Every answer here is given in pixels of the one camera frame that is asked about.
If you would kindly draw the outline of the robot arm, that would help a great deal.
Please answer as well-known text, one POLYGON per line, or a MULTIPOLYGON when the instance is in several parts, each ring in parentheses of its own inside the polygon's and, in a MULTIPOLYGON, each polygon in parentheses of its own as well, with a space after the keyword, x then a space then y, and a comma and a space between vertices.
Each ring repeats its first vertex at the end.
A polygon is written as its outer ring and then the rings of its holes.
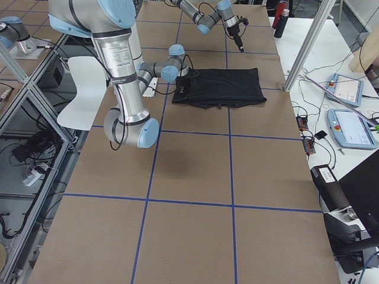
POLYGON ((179 8, 184 14, 192 19, 194 24, 203 35, 206 35, 210 30, 219 22, 223 22, 223 27, 227 36, 234 40, 238 47, 238 50, 243 53, 244 47, 242 42, 242 34, 240 34, 239 25, 242 23, 245 27, 249 24, 246 17, 238 17, 234 14, 232 9, 232 3, 230 1, 220 1, 216 7, 212 7, 209 3, 202 2, 195 7, 190 1, 170 1, 170 7, 179 8), (205 15, 201 12, 200 7, 202 5, 208 5, 212 9, 212 13, 205 15))
POLYGON ((136 23, 133 1, 49 1, 50 25, 71 36, 91 38, 99 61, 110 78, 118 104, 109 110, 104 132, 110 142, 138 148, 153 146, 159 123, 144 107, 142 95, 154 78, 173 82, 188 72, 185 50, 174 44, 165 62, 133 62, 130 46, 136 23))

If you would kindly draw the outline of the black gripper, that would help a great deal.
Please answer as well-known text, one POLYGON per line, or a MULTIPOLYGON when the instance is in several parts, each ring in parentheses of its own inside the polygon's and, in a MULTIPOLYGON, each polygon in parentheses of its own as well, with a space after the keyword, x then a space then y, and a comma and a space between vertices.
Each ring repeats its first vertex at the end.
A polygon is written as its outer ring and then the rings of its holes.
POLYGON ((241 40, 241 38, 239 36, 239 32, 240 32, 239 25, 238 24, 234 24, 234 25, 232 25, 230 27, 227 27, 226 29, 227 29, 227 32, 229 34, 229 37, 232 38, 235 41, 235 43, 236 43, 239 51, 241 53, 243 53, 244 52, 244 48, 243 48, 242 40, 241 40))
POLYGON ((195 90, 197 86, 197 79, 199 77, 199 70, 190 68, 185 76, 176 78, 176 91, 175 99, 185 99, 195 90))

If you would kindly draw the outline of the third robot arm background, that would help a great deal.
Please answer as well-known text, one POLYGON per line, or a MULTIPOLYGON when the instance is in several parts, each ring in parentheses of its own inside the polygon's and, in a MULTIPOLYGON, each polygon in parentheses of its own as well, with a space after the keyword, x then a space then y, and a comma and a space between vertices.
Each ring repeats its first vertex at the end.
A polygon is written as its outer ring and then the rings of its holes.
POLYGON ((15 59, 37 60, 41 50, 19 17, 1 18, 1 44, 15 59))

